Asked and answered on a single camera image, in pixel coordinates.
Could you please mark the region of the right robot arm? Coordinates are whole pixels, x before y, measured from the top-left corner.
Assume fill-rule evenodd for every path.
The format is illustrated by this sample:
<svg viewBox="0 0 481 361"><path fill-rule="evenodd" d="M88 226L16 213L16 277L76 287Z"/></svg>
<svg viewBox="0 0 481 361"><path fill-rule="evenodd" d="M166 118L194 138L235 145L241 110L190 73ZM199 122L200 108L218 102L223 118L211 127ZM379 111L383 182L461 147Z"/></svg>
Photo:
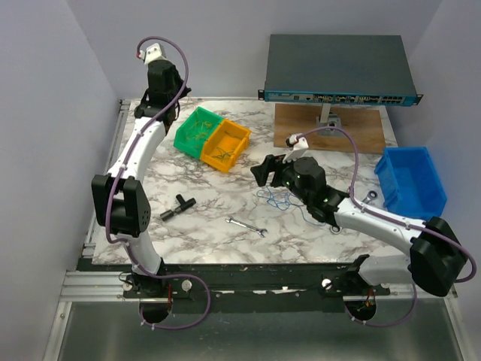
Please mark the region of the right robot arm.
<svg viewBox="0 0 481 361"><path fill-rule="evenodd" d="M285 162L268 155L250 171L263 187L285 187L306 206L315 219L330 226L351 229L398 249L398 256L366 256L346 275L347 289L361 295L385 283L415 284L443 297L467 263L467 251L442 218L419 220L377 210L327 184L325 170L313 157Z"/></svg>

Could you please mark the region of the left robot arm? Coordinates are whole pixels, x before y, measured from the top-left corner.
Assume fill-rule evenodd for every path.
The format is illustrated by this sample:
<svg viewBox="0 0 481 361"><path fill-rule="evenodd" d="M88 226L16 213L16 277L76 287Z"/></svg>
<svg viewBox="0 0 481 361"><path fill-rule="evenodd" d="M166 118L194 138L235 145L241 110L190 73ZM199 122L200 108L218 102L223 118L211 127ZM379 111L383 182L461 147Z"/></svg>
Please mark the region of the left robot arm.
<svg viewBox="0 0 481 361"><path fill-rule="evenodd" d="M179 99L190 88L176 66L157 59L147 65L148 87L135 110L135 127L119 159L106 174L92 179L95 215L110 244L120 244L148 296L162 295L168 276L147 228L151 207L143 188L144 175L156 148L180 112Z"/></svg>

